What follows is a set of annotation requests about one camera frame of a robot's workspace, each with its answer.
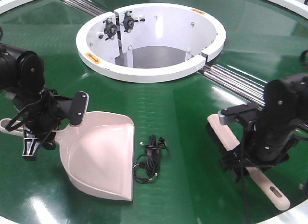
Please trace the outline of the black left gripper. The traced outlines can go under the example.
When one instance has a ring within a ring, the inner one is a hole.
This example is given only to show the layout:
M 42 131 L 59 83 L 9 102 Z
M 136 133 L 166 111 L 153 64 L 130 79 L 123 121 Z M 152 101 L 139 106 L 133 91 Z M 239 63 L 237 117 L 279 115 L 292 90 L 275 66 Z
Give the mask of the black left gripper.
M 37 151 L 41 146 L 47 150 L 55 149 L 55 131 L 62 120 L 68 118 L 72 98 L 61 96 L 56 90 L 47 88 L 37 95 L 20 91 L 11 95 L 18 113 L 4 128 L 8 132 L 23 129 L 22 157 L 36 161 Z

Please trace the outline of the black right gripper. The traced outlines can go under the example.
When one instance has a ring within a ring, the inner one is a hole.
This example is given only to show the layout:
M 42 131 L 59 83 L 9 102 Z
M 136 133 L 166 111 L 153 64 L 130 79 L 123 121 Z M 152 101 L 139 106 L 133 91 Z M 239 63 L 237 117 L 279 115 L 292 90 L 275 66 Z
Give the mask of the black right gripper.
M 264 171 L 289 159 L 288 150 L 298 144 L 294 131 L 300 119 L 258 115 L 248 124 L 241 124 L 243 135 L 234 147 L 222 142 L 222 157 L 219 164 L 224 171 L 230 170 L 234 181 L 247 176 L 247 168 Z

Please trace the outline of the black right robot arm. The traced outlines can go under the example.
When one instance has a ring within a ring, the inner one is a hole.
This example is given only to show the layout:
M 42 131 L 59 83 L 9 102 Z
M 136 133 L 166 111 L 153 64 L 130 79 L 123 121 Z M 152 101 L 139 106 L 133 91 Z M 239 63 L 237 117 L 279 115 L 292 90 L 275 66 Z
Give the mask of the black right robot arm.
M 299 142 L 295 129 L 308 122 L 307 73 L 270 81 L 263 98 L 262 110 L 251 102 L 218 112 L 221 124 L 237 122 L 243 127 L 241 142 L 219 161 L 235 182 L 249 174 L 248 167 L 266 171 L 289 159 L 288 151 Z

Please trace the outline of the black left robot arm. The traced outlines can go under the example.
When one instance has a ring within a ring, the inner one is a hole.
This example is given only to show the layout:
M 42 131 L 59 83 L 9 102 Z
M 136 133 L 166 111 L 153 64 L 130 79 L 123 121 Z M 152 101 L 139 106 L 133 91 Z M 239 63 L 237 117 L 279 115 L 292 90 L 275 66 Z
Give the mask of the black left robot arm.
M 23 128 L 23 158 L 34 161 L 40 147 L 55 149 L 55 130 L 69 117 L 72 98 L 45 85 L 44 61 L 35 52 L 1 43 L 0 89 L 6 91 L 18 113 L 5 126 Z

